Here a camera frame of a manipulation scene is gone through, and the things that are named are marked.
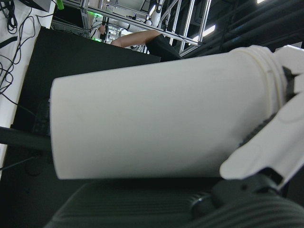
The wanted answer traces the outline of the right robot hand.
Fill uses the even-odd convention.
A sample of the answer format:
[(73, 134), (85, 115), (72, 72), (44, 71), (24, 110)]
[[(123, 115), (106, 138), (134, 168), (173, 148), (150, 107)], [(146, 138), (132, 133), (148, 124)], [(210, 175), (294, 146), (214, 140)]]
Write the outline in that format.
[(287, 45), (56, 78), (48, 228), (301, 228), (304, 51)]

